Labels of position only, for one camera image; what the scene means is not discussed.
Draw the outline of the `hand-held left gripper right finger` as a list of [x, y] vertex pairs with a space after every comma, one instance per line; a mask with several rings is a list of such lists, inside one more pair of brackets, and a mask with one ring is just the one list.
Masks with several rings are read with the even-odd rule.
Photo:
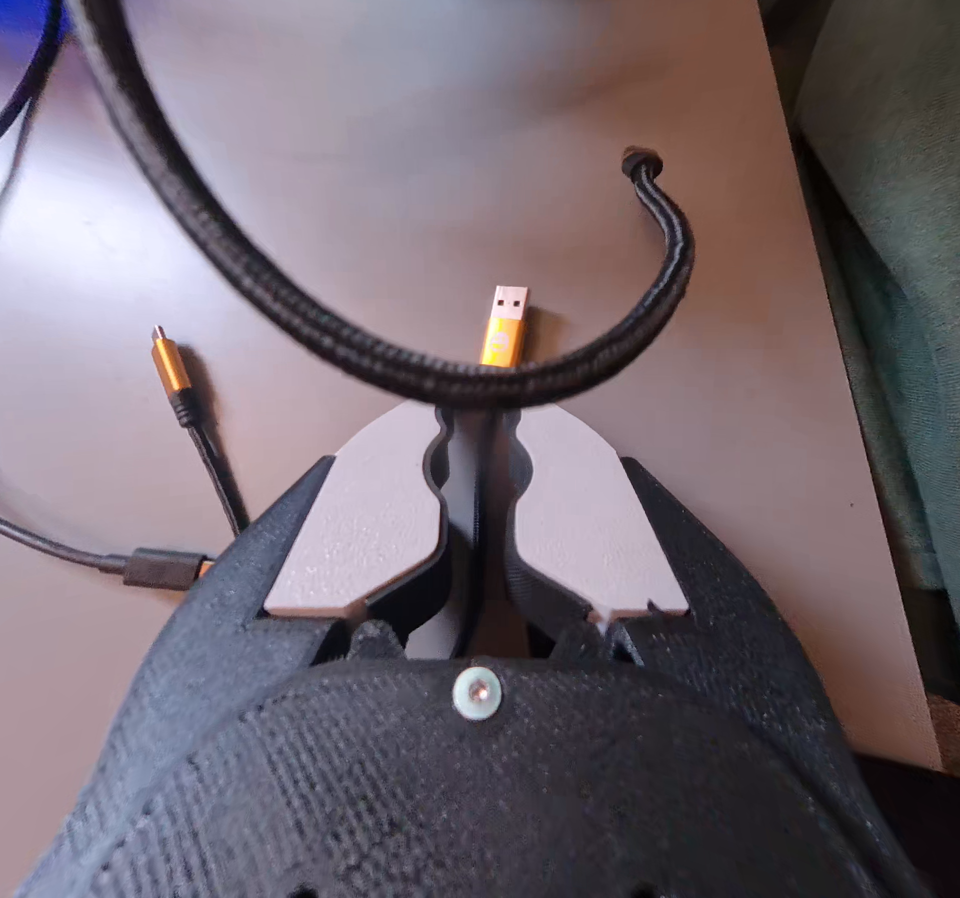
[[550, 640], [604, 635], [624, 619], [690, 610], [615, 448], [555, 404], [503, 416], [513, 488], [506, 516], [510, 601]]

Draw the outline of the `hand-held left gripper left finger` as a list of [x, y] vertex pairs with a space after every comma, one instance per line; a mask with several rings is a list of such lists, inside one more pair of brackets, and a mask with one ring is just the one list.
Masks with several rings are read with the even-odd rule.
[[449, 411], [404, 402], [354, 434], [263, 603], [271, 616], [386, 622], [402, 644], [450, 597]]

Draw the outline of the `person's green sweatshirt torso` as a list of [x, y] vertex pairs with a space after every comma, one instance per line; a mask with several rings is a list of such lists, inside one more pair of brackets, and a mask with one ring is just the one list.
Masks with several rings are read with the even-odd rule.
[[758, 0], [906, 592], [959, 607], [959, 0]]

